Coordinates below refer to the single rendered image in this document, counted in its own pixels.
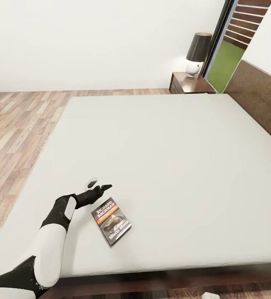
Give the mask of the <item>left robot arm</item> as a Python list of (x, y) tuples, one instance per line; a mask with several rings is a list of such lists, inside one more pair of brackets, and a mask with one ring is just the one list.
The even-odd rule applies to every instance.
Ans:
[(9, 272), (0, 275), (0, 299), (38, 299), (61, 275), (65, 240), (74, 210), (94, 204), (112, 185), (98, 185), (97, 177), (84, 193), (59, 197), (41, 228)]

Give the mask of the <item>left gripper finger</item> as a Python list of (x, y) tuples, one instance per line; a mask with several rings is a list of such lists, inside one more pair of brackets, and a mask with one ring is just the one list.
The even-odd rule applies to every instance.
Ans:
[(112, 187), (112, 185), (110, 184), (110, 185), (102, 185), (101, 186), (101, 189), (102, 189), (102, 191), (103, 191), (103, 193), (107, 190), (107, 189), (109, 189), (109, 188), (111, 188)]

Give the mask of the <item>hardback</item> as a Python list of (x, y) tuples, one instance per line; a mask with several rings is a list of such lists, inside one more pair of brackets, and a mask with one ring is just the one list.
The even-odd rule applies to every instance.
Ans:
[(132, 226), (112, 197), (91, 214), (110, 246)]

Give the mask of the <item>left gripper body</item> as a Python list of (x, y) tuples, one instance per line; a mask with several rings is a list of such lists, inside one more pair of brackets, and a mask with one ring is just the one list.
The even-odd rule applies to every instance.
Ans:
[(86, 196), (86, 205), (88, 205), (94, 204), (103, 195), (103, 191), (101, 187), (98, 185), (93, 190), (86, 191), (83, 194)]

